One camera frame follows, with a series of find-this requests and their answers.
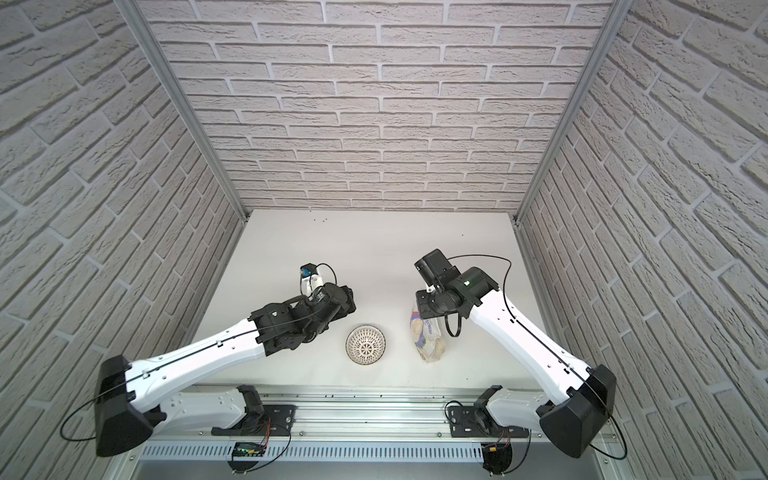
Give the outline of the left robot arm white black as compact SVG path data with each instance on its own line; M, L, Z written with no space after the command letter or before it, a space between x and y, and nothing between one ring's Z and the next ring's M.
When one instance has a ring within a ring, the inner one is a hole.
M277 423L258 391L240 385L218 394L188 387L232 366L312 342L329 325L356 310L347 286L326 283L310 295L269 303L249 317L196 343L159 356L105 360L94 401L95 451L126 453L154 434L209 428L214 436L266 434Z

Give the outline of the white oats bag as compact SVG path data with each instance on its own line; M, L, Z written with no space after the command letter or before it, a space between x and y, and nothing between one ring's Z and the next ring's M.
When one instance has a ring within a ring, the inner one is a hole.
M445 353L441 323L439 317L424 318L417 307L413 307L410 317L411 338L420 357L427 363L437 362Z

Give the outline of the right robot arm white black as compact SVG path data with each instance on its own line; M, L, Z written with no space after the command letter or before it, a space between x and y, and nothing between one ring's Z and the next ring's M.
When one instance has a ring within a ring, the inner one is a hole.
M419 259L425 289L415 294L424 319L456 315L482 328L531 375L538 392L494 385L475 401L475 422L490 432L519 427L543 433L562 453L581 457L611 420L617 380L605 365L589 366L532 323L485 271L460 271L441 250Z

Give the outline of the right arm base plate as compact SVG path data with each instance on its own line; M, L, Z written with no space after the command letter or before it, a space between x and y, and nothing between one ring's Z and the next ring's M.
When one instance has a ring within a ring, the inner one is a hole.
M452 438L486 438L502 440L525 438L529 430L518 426L500 426L484 410L474 406L464 406L449 402L444 407L444 415Z

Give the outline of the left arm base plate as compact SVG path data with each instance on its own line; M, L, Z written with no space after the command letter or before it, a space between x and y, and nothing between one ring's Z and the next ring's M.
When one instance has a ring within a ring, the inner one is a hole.
M267 435L288 437L290 435L295 405L264 405L246 408L245 416L229 428L213 427L213 436L250 437Z

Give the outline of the patterned white breakfast bowl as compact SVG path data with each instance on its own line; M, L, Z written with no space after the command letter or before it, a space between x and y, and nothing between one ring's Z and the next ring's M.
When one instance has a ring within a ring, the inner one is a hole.
M368 366L378 362L386 350L383 332L373 325L360 325L347 336L345 350L357 365Z

